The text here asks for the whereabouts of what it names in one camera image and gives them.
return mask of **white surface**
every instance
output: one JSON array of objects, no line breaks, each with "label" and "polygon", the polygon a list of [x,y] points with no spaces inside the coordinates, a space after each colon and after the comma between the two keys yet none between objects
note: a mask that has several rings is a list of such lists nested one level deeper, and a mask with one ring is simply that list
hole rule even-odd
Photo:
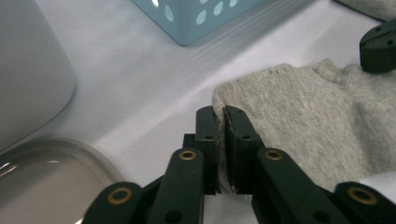
[{"label": "white surface", "polygon": [[[29,138],[82,141],[142,186],[164,173],[221,82],[280,63],[359,63],[359,41],[378,25],[333,1],[279,0],[183,48],[129,0],[36,1],[78,84],[66,110]],[[224,193],[206,197],[205,223],[257,221],[249,203]]]}]

